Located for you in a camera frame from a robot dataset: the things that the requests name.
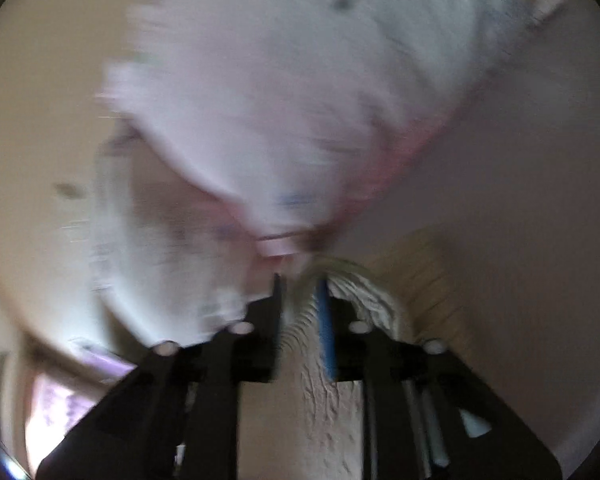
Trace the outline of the window with curtains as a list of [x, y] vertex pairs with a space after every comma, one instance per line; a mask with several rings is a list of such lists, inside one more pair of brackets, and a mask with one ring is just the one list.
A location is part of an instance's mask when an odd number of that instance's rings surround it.
[[15, 470], [33, 478], [68, 432], [134, 367], [84, 341], [72, 356], [32, 339], [0, 349], [0, 441]]

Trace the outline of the lavender bed sheet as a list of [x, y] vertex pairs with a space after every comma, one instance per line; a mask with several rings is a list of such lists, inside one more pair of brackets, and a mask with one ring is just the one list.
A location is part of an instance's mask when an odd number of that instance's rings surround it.
[[600, 440], [600, 7], [566, 0], [332, 252], [436, 229], [477, 368], [572, 474]]

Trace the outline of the beige cable-knit sweater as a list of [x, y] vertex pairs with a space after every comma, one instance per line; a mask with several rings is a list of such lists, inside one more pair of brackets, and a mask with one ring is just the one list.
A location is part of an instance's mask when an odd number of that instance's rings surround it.
[[285, 258], [282, 269], [289, 285], [276, 376], [242, 388], [238, 476], [361, 478], [362, 392], [326, 378], [314, 286], [326, 275], [363, 320], [406, 342], [441, 338], [471, 359], [451, 246], [438, 231], [422, 229], [358, 262], [302, 255]]

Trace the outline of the pink tree-print pillow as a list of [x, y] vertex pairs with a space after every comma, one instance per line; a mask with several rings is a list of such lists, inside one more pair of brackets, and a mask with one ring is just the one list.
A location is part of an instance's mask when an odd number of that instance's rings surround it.
[[97, 153], [94, 193], [94, 284], [144, 346], [199, 344], [270, 293], [273, 261], [126, 122]]

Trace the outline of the pink flower-print pillow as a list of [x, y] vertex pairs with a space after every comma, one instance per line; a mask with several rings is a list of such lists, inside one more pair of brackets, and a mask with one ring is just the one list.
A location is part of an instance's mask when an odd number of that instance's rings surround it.
[[261, 252], [363, 209], [564, 0], [147, 0], [102, 95]]

